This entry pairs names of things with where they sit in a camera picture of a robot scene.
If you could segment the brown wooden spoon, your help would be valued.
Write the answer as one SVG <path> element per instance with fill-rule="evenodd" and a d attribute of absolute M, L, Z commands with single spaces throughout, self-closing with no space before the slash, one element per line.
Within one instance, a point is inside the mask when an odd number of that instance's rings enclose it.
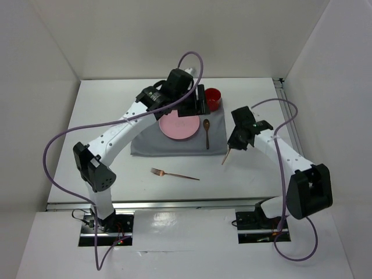
<path fill-rule="evenodd" d="M 206 149 L 209 149 L 210 148 L 210 145 L 209 145 L 209 129 L 210 129 L 210 121 L 208 119 L 205 119 L 203 121 L 203 127 L 205 129 L 205 133 L 206 133 Z"/>

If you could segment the red mug black handle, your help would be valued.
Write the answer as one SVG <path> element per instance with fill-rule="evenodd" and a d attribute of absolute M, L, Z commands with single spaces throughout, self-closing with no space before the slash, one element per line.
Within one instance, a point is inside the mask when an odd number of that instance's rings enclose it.
<path fill-rule="evenodd" d="M 220 106 L 221 92 L 216 88 L 208 88 L 205 90 L 205 97 L 209 110 L 211 112 L 217 111 Z"/>

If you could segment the copper knife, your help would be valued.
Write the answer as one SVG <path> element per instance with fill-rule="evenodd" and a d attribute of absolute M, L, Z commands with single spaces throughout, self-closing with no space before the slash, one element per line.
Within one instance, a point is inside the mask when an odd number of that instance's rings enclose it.
<path fill-rule="evenodd" d="M 228 158 L 230 152 L 231 152 L 231 148 L 229 147 L 229 148 L 227 149 L 227 153 L 225 154 L 225 156 L 224 156 L 224 158 L 223 158 L 223 161 L 222 161 L 221 165 L 223 165 L 223 164 L 225 163 L 225 161 L 227 160 L 227 158 Z"/>

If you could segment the pink plate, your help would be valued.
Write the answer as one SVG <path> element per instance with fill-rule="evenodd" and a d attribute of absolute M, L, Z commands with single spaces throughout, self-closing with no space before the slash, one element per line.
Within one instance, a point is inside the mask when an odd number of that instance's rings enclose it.
<path fill-rule="evenodd" d="M 200 127 L 199 116 L 180 117 L 177 110 L 162 116 L 159 119 L 161 132 L 173 140 L 186 140 L 191 138 Z"/>

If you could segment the grey cloth placemat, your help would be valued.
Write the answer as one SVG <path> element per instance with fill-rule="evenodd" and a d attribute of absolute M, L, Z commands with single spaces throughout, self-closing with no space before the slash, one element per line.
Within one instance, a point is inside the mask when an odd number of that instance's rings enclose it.
<path fill-rule="evenodd" d="M 227 152 L 226 124 L 223 103 L 219 109 L 209 115 L 201 115 L 199 130 L 191 138 L 174 140 L 165 136 L 159 122 L 140 133 L 130 146 L 130 154 L 145 158 L 175 156 L 214 156 Z M 206 133 L 203 121 L 210 121 L 209 145 L 206 149 Z"/>

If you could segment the copper fork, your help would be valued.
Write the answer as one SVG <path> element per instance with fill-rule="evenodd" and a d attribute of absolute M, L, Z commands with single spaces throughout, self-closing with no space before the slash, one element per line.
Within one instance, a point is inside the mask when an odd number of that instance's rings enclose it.
<path fill-rule="evenodd" d="M 151 168 L 151 173 L 155 174 L 157 176 L 173 176 L 173 177 L 178 177 L 178 178 L 184 178 L 184 179 L 189 179 L 189 180 L 196 180 L 199 181 L 198 178 L 190 177 L 190 176 L 184 176 L 180 174 L 173 174 L 173 173 L 167 173 L 164 170 L 156 169 L 156 168 Z"/>

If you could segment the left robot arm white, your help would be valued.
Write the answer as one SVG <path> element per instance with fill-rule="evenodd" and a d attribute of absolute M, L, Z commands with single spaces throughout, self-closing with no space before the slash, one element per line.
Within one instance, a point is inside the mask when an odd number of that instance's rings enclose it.
<path fill-rule="evenodd" d="M 174 110 L 182 118 L 209 112 L 203 84 L 194 80 L 194 74 L 193 68 L 171 70 L 167 79 L 144 88 L 128 111 L 118 121 L 110 123 L 98 138 L 87 144 L 78 142 L 73 147 L 77 169 L 93 203 L 94 225 L 100 231 L 110 231 L 117 222 L 110 190 L 116 175 L 110 165 L 124 147 Z"/>

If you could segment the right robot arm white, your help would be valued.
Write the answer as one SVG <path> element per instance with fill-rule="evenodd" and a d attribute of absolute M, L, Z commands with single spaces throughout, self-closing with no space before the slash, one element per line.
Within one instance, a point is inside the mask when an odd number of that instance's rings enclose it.
<path fill-rule="evenodd" d="M 304 219 L 333 204 L 330 171 L 301 156 L 265 120 L 257 121 L 247 106 L 231 112 L 235 124 L 228 149 L 247 150 L 252 146 L 279 165 L 284 193 L 263 201 L 253 220 L 260 228 L 268 227 L 275 217 L 290 215 Z"/>

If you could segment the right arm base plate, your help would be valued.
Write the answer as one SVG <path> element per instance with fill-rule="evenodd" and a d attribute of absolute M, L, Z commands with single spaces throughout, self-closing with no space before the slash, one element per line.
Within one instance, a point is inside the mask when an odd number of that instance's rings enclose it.
<path fill-rule="evenodd" d="M 277 227 L 281 217 L 268 219 L 265 215 L 254 212 L 236 212 L 235 220 L 231 225 L 237 229 L 239 244 L 263 244 L 274 242 L 278 237 L 278 242 L 290 242 L 288 224 L 284 223 L 282 231 Z"/>

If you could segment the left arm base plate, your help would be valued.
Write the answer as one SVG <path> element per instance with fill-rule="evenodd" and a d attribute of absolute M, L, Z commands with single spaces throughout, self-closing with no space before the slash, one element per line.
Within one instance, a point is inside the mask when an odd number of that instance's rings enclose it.
<path fill-rule="evenodd" d="M 95 237 L 95 220 L 92 214 L 79 217 L 82 220 L 79 247 L 93 247 Z M 117 214 L 111 224 L 98 225 L 97 246 L 111 246 L 117 241 L 117 246 L 131 246 L 133 243 L 134 214 Z"/>

